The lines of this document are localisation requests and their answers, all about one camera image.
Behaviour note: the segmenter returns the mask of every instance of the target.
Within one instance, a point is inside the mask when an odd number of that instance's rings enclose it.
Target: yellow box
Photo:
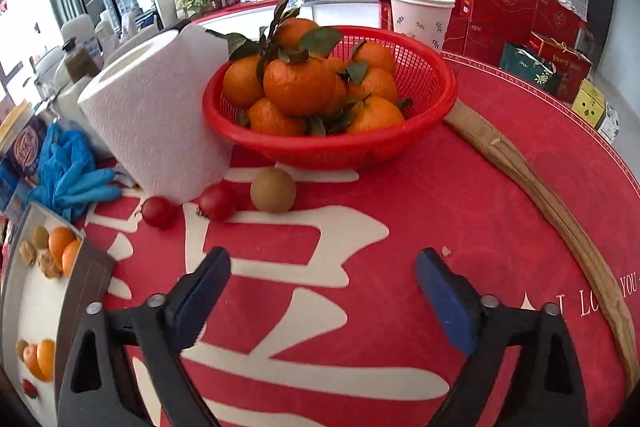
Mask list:
[[[583,80],[571,110],[595,129],[606,107],[602,92],[588,80]]]

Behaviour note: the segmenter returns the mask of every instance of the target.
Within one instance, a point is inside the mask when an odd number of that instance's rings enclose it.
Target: screw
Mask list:
[[[102,303],[101,302],[92,302],[86,307],[86,312],[89,315],[95,315],[102,311]]]
[[[483,295],[480,298],[480,303],[485,308],[497,308],[500,305],[500,301],[494,295]]]
[[[556,304],[554,304],[553,302],[548,302],[546,303],[544,306],[542,306],[542,310],[547,314],[547,315],[553,315],[554,317],[556,317],[556,315],[560,314],[560,309],[558,308],[558,306]]]
[[[162,295],[161,293],[156,293],[155,295],[151,295],[146,300],[146,305],[149,306],[150,308],[159,308],[164,304],[165,300],[166,300],[166,297],[164,295]]]

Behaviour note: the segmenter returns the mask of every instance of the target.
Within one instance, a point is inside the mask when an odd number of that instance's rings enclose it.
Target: brown cloth belt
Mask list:
[[[618,282],[593,241],[560,198],[533,172],[524,156],[500,131],[458,100],[445,122],[524,190],[566,243],[596,294],[625,369],[626,391],[638,383],[636,330]]]

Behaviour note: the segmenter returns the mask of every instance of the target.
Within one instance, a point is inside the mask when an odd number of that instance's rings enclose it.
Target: gray floor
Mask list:
[[[636,179],[640,180],[640,118],[625,102],[616,87],[602,76],[594,76],[594,85],[618,112],[620,134],[613,142],[613,149],[622,156]]]

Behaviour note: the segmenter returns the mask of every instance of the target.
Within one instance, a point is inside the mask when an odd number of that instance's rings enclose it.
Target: red fruit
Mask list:
[[[22,392],[29,398],[35,400],[38,397],[38,390],[29,380],[23,378],[20,386],[22,387]]]
[[[224,221],[237,211],[236,194],[224,182],[205,188],[200,195],[198,212],[207,219]]]
[[[142,219],[155,229],[167,228],[177,214],[178,206],[162,196],[153,196],[142,204]]]

